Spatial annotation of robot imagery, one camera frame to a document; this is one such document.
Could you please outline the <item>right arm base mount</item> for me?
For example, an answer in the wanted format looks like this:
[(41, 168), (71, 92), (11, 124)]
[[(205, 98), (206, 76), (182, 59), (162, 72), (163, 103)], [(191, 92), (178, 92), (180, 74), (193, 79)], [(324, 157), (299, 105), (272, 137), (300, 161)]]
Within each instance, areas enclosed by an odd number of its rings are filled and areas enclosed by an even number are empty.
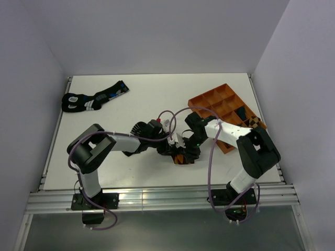
[[(211, 196), (214, 206), (228, 206), (239, 194), (231, 189), (212, 189)], [(241, 205), (256, 204), (256, 195), (254, 189), (250, 188), (235, 204)]]

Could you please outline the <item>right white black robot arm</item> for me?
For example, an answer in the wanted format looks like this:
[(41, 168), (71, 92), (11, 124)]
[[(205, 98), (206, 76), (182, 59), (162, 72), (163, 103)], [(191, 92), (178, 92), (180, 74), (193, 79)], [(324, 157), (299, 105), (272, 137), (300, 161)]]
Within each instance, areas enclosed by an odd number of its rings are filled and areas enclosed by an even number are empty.
[(213, 190), (210, 191), (216, 206), (220, 205), (219, 199), (221, 205), (239, 203), (245, 196), (244, 191), (250, 190), (257, 179), (281, 160), (275, 144), (262, 127), (240, 127), (215, 116), (202, 118), (196, 112), (188, 115), (185, 122), (193, 131), (192, 136), (185, 139), (187, 150), (198, 151), (207, 139), (217, 139), (235, 147), (239, 152), (242, 169), (228, 182), (225, 189), (219, 191), (220, 196)]

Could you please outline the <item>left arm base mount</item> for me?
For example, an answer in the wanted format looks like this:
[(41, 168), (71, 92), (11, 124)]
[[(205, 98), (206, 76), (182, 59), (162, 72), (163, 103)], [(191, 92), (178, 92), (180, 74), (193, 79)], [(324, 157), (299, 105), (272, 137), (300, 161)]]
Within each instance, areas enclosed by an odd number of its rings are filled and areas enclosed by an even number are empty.
[(93, 203), (90, 203), (82, 193), (76, 193), (73, 195), (71, 210), (72, 211), (87, 211), (87, 210), (98, 210), (100, 207), (106, 209), (117, 209), (119, 202), (119, 193), (100, 193), (94, 198), (90, 198)]

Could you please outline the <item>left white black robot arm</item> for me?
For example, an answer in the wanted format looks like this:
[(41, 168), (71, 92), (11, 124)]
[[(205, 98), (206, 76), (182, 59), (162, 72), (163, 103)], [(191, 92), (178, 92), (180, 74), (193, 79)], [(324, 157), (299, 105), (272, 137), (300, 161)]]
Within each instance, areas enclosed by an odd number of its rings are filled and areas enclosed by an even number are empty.
[(66, 149), (68, 163), (75, 164), (69, 168), (78, 173), (83, 188), (83, 203), (90, 209), (106, 204), (97, 169), (110, 152), (123, 152), (126, 156), (139, 154), (149, 147), (158, 148), (168, 137), (163, 125), (156, 120), (140, 121), (129, 133), (108, 132), (97, 123), (90, 126)]

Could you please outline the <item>black white striped sock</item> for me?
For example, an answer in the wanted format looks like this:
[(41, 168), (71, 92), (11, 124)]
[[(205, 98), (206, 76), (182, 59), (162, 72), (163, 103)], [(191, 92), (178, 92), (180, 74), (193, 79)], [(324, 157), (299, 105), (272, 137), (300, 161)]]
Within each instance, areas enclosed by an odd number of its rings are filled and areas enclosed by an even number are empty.
[[(131, 129), (130, 133), (132, 135), (136, 135), (136, 136), (140, 136), (141, 132), (143, 131), (143, 129), (146, 127), (146, 123), (143, 122), (143, 121), (139, 121), (137, 122), (133, 128)], [(131, 152), (126, 152), (126, 151), (123, 151), (123, 153), (127, 156), (127, 157), (130, 157), (131, 155), (134, 155), (134, 154), (139, 154), (141, 153), (141, 149), (139, 150), (136, 150), (135, 152), (131, 153)]]

